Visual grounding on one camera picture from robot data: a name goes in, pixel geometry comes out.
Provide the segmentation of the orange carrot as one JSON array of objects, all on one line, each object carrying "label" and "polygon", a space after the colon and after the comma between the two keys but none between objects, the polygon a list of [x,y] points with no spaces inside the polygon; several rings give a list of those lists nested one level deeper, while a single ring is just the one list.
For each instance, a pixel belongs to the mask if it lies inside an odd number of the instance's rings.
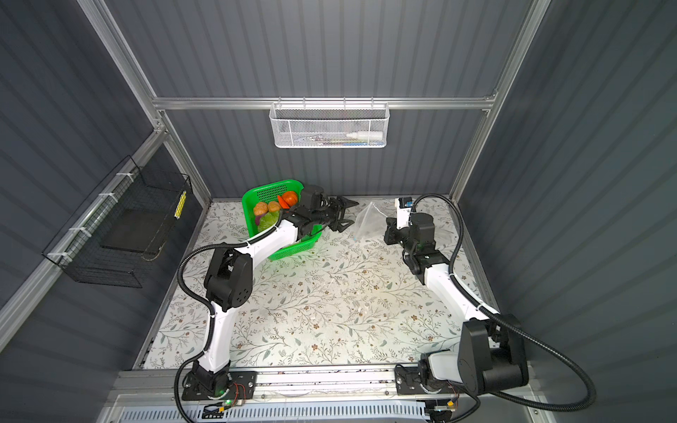
[{"label": "orange carrot", "polygon": [[284,210],[288,210],[290,208],[290,205],[285,201],[285,199],[282,196],[278,196],[278,203],[280,207]]}]

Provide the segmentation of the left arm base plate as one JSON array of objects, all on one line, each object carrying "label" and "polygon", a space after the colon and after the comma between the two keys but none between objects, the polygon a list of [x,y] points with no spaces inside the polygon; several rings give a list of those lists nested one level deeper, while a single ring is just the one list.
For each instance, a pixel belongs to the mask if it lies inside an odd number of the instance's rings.
[{"label": "left arm base plate", "polygon": [[221,371],[217,374],[190,370],[182,381],[183,401],[239,401],[253,398],[257,387],[255,371]]}]

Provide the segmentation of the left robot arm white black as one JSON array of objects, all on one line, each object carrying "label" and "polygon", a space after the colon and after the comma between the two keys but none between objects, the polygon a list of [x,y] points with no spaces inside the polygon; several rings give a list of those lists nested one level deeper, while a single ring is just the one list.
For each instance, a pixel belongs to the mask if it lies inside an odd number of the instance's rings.
[{"label": "left robot arm white black", "polygon": [[344,232],[354,224],[346,218],[346,211],[358,204],[346,197],[326,196],[322,188],[310,185],[301,190],[299,202],[279,211],[273,225],[262,234],[241,244],[213,246],[206,294],[199,298],[208,305],[210,320],[195,370],[216,375],[229,367],[239,308],[250,299],[257,266],[279,250],[298,244],[316,227]]}]

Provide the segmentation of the red tomato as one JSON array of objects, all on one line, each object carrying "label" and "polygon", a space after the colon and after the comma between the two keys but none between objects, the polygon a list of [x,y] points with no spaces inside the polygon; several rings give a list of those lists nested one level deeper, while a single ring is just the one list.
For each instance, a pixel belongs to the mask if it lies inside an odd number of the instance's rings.
[{"label": "red tomato", "polygon": [[285,201],[290,205],[290,208],[296,206],[299,202],[299,198],[296,192],[289,190],[281,195]]}]

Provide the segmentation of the green plastic basket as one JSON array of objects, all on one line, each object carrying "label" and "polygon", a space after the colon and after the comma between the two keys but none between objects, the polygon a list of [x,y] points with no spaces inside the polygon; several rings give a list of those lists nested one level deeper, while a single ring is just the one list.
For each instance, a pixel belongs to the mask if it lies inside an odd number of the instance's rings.
[{"label": "green plastic basket", "polygon": [[[264,232],[278,221],[280,213],[283,211],[278,197],[284,197],[287,192],[292,191],[300,199],[303,188],[303,184],[296,180],[286,180],[247,191],[243,195],[242,205],[249,236],[254,237]],[[316,225],[310,235],[303,237],[301,241],[287,248],[275,252],[269,259],[276,261],[313,249],[321,237],[321,230],[322,226]]]}]

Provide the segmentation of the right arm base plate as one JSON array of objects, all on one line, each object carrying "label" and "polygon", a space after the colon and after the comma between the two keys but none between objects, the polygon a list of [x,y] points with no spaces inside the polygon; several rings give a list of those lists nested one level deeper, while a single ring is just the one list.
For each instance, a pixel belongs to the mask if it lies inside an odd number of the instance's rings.
[{"label": "right arm base plate", "polygon": [[400,396],[451,395],[461,393],[462,383],[433,377],[427,365],[394,367],[396,391]]}]

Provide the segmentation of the clear zip top bag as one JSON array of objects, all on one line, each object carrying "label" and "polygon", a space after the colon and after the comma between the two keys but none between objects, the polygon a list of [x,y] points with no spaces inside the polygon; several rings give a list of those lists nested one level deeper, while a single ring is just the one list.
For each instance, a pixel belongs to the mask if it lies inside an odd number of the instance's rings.
[{"label": "clear zip top bag", "polygon": [[388,227],[387,220],[396,217],[393,201],[370,201],[359,211],[355,219],[353,238],[358,243],[379,241],[384,238]]}]

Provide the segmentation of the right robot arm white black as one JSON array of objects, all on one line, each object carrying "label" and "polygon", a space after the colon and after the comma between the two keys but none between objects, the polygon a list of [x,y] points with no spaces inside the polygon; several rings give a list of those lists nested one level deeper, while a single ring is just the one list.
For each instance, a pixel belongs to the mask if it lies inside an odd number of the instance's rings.
[{"label": "right robot arm white black", "polygon": [[422,356],[422,386],[434,391],[443,382],[462,384],[470,393],[483,395],[525,386],[529,373],[522,338],[493,322],[481,311],[484,303],[458,282],[450,271],[451,260],[435,245],[435,225],[426,213],[400,214],[386,220],[384,242],[403,249],[411,273],[446,306],[463,318],[455,351]]}]

